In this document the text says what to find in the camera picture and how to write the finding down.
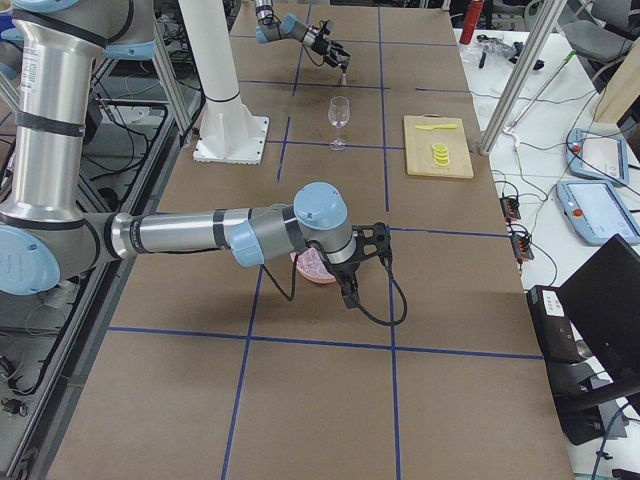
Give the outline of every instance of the wine glass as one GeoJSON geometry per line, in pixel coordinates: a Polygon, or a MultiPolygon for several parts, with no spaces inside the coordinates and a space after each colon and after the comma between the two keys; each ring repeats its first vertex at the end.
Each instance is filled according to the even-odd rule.
{"type": "Polygon", "coordinates": [[[329,103],[329,123],[336,127],[336,139],[329,143],[331,150],[342,150],[346,143],[340,137],[340,129],[349,121],[349,99],[333,97],[329,103]]]}

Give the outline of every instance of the computer monitor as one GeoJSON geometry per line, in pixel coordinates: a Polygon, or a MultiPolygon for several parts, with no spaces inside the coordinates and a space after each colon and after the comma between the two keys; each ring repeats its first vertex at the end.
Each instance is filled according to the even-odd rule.
{"type": "MultiPolygon", "coordinates": [[[[582,369],[575,375],[580,368],[574,368],[577,383],[566,384],[564,394],[556,390],[562,426],[570,440],[579,444],[604,434],[605,417],[617,410],[611,403],[616,399],[626,397],[640,413],[640,255],[615,235],[562,284],[557,295],[567,317],[613,380],[599,386],[601,381],[592,371],[582,369]],[[608,402],[608,413],[603,415],[602,405],[608,402]]],[[[566,370],[559,374],[563,378],[551,378],[558,371],[549,369],[552,385],[567,382],[566,370]]]]}

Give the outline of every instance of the white mounting base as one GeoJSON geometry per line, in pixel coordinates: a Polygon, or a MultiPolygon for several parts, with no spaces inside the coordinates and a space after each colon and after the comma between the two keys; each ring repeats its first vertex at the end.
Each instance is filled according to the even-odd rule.
{"type": "Polygon", "coordinates": [[[193,159],[196,162],[259,164],[266,144],[269,118],[254,117],[246,107],[244,111],[247,133],[240,135],[243,138],[238,138],[240,132],[228,126],[223,114],[210,117],[206,131],[200,129],[200,140],[193,152],[193,159]]]}

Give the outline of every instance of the monitor stand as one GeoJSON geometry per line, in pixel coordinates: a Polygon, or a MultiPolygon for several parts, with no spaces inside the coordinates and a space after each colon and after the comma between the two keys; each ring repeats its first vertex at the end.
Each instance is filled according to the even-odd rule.
{"type": "MultiPolygon", "coordinates": [[[[547,362],[547,374],[554,398],[578,396],[611,383],[608,380],[596,378],[594,371],[586,362],[573,365],[547,362]]],[[[618,408],[616,401],[611,400],[579,412],[558,412],[558,416],[562,430],[571,443],[581,445],[604,436],[618,408]]],[[[613,423],[608,438],[625,438],[626,436],[622,416],[619,416],[613,423]]]]}

